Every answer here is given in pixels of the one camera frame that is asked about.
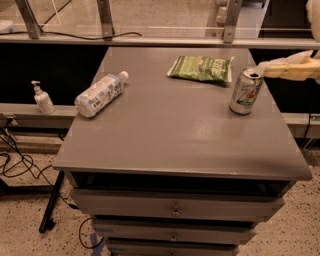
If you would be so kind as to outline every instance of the glass panel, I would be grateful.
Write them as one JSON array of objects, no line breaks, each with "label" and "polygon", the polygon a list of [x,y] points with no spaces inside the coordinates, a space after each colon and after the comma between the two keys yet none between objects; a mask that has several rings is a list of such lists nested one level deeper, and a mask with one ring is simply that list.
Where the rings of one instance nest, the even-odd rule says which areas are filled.
[{"label": "glass panel", "polygon": [[0,32],[27,31],[15,0],[0,0]]},{"label": "glass panel", "polygon": [[155,37],[216,36],[215,0],[110,0],[116,34]]},{"label": "glass panel", "polygon": [[241,8],[236,38],[312,38],[307,0],[266,0]]},{"label": "glass panel", "polygon": [[44,32],[101,37],[95,0],[29,0]]}]

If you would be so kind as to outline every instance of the green snack bag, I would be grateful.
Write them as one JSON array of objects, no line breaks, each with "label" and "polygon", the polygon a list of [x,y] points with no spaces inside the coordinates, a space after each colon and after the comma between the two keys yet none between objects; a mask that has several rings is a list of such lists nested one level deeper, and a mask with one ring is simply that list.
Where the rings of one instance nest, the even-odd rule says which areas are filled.
[{"label": "green snack bag", "polygon": [[167,75],[202,82],[231,82],[231,60],[180,56]]}]

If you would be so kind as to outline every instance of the drawer handle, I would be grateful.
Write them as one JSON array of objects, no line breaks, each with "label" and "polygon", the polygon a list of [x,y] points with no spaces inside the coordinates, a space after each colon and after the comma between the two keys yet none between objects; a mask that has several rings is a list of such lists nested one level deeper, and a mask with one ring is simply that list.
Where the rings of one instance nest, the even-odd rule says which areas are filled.
[{"label": "drawer handle", "polygon": [[179,216],[181,215],[181,212],[178,211],[178,207],[174,207],[171,215],[172,215],[173,217],[179,217]]},{"label": "drawer handle", "polygon": [[173,234],[171,235],[170,242],[175,243],[175,242],[177,242],[177,241],[178,241],[178,240],[177,240],[177,238],[176,238],[176,234],[173,233]]}]

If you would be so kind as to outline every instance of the terrazzo floor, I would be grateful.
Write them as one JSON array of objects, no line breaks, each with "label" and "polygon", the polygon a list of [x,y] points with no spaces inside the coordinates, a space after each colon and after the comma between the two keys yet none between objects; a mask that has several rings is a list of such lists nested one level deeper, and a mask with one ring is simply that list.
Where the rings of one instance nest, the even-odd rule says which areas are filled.
[{"label": "terrazzo floor", "polygon": [[[19,161],[11,153],[10,164]],[[297,184],[285,195],[286,204],[268,222],[256,227],[257,235],[246,245],[240,246],[239,256],[317,256],[320,255],[320,150],[304,152],[313,179]],[[40,168],[50,165],[54,154],[31,154]],[[10,175],[23,171],[19,165]],[[44,172],[50,183],[58,175],[48,168]],[[17,178],[1,178],[8,185],[46,185],[40,177],[35,180],[28,172]],[[61,197],[73,203],[69,197],[71,186],[65,178],[60,190]],[[38,229],[48,203],[48,196],[0,196],[0,255],[109,255],[104,241],[95,249],[86,249],[79,239],[79,228],[89,216],[70,208],[58,199],[52,220],[52,230],[39,233]],[[80,237],[85,246],[91,247],[101,238],[91,228],[90,220],[81,228]]]}]

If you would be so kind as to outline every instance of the aluminum can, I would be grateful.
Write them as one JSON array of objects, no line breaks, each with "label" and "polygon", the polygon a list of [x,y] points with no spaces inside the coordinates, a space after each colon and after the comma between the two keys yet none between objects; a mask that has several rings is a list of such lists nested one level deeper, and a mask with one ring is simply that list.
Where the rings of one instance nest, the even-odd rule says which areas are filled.
[{"label": "aluminum can", "polygon": [[246,68],[240,73],[234,86],[230,109],[246,115],[252,110],[263,83],[263,77],[254,73],[253,68]]}]

